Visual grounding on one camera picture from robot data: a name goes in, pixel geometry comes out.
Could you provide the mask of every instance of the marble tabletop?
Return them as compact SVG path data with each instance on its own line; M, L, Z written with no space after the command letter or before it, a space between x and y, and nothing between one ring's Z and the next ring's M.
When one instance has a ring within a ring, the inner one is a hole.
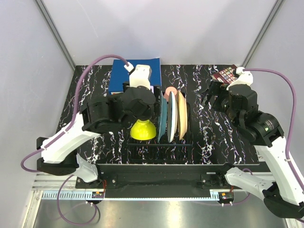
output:
M58 128L72 119L73 99L77 81L86 66L77 66L66 97ZM223 113L201 105L201 93L210 84L211 75L226 65L162 65L162 90L174 86L186 94L191 106L192 148L186 164L258 164L256 150L237 132ZM112 66L94 66L84 80L79 105L108 95ZM82 157L91 163L132 164L132 152L127 146L127 132L110 132L84 143L79 148Z

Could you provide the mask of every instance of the small box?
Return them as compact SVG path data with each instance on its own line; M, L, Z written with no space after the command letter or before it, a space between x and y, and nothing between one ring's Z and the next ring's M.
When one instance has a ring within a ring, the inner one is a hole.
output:
M137 64L149 65L152 69L150 76L150 84L153 86L162 86L162 77L161 77L161 59L137 59L137 60L128 60L132 63L134 67ZM129 72L124 68L124 62L115 59L112 66L110 84L109 84L109 94L116 94L123 92L123 83L129 81Z

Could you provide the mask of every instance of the gray wall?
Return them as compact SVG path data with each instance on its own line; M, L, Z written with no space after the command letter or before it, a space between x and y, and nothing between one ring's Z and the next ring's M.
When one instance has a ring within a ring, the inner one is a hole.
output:
M20 161L55 132L72 70L33 0L0 0L0 21L0 221L17 228L35 177Z
M290 152L304 174L304 1L286 0L248 67L277 70L291 80L297 93L295 128ZM260 110L275 115L285 134L289 129L292 94L278 76L256 72L253 88Z
M164 64L241 64L275 0L43 2L77 65L101 53L161 57Z

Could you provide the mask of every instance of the blue plate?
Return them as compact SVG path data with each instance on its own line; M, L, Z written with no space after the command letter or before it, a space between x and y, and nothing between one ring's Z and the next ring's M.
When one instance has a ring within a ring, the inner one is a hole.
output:
M157 122L157 130L158 130L158 136L157 136L157 142L159 143L161 140L161 137L166 132L166 122L167 122L167 111L168 111L168 104L167 100L163 97L163 94L161 93L161 114L158 118Z

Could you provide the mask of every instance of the black dish rack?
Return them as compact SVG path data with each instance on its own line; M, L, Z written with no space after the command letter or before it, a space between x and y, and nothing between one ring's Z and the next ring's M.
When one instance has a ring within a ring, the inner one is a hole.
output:
M154 116L151 121L157 127L160 115L160 93L159 86L154 86L156 103L154 105ZM133 164L186 164L192 160L192 132L191 132L191 109L187 102L188 128L183 139L179 140L178 130L171 143L168 142L167 130L157 142L157 136L151 140L139 141L133 139L128 133L127 151L128 160Z

